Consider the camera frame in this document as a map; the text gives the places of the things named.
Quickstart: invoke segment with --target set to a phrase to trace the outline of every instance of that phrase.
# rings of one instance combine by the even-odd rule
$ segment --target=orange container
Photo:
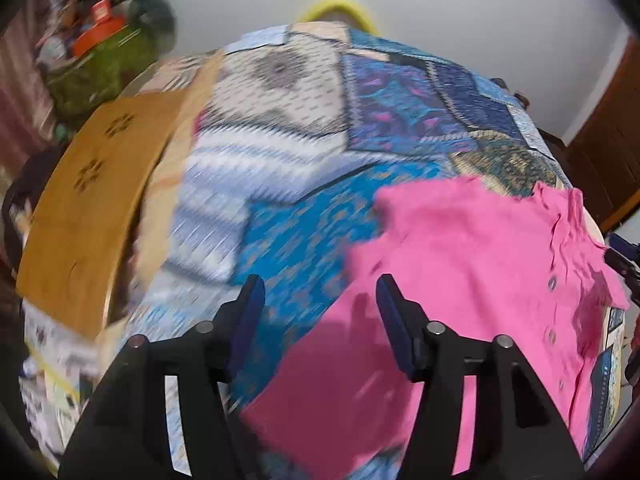
[[[72,47],[74,56],[80,57],[91,47],[106,40],[112,34],[118,32],[127,25],[121,16],[111,15],[109,0],[100,0],[91,8],[95,25],[80,35]]]
[[[94,47],[101,41],[106,40],[109,36],[118,32],[125,25],[127,25],[127,22],[121,16],[115,16],[106,22],[97,23],[88,31],[81,34],[76,40],[72,49],[74,56],[82,56],[82,54],[91,47]]]

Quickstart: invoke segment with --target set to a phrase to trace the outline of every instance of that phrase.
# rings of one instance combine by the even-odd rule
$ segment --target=pink cloth
[[[408,300],[458,334],[511,335],[581,452],[603,306],[628,305],[584,227],[580,190],[537,183],[517,199],[475,178],[417,180],[380,189],[376,208],[384,234],[350,250],[350,285],[285,355],[244,421],[318,480],[406,445],[422,385],[399,371],[376,306],[376,280],[389,272]],[[469,466],[474,417],[475,381],[466,378],[455,472]]]

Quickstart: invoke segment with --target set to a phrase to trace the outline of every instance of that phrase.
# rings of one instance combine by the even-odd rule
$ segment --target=wooden door
[[[604,232],[640,205],[640,46],[630,40],[609,88],[564,151],[565,171]]]

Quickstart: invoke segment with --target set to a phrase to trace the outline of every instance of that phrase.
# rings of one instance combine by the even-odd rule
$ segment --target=yellow wooden board
[[[132,217],[185,94],[141,94],[100,106],[34,211],[17,290],[86,338],[107,322]]]

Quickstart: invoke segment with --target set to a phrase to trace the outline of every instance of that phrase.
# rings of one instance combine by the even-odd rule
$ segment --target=white wall
[[[640,210],[633,213],[616,229],[616,232],[627,242],[640,244]]]
[[[184,54],[293,22],[317,0],[169,1]],[[529,97],[536,124],[559,137],[593,107],[622,24],[608,0],[359,1],[383,36],[505,79]]]
[[[630,31],[625,23],[620,23],[616,39],[613,43],[613,47],[609,53],[609,59],[604,64],[603,69],[600,72],[600,76],[596,80],[591,93],[587,96],[582,104],[582,108],[574,117],[574,120],[569,125],[569,128],[562,135],[562,140],[565,144],[569,144],[574,140],[575,136],[580,133],[580,130],[589,119],[591,113],[600,102],[600,99],[607,91],[613,76],[616,75],[620,60],[626,50],[626,45],[629,41]]]

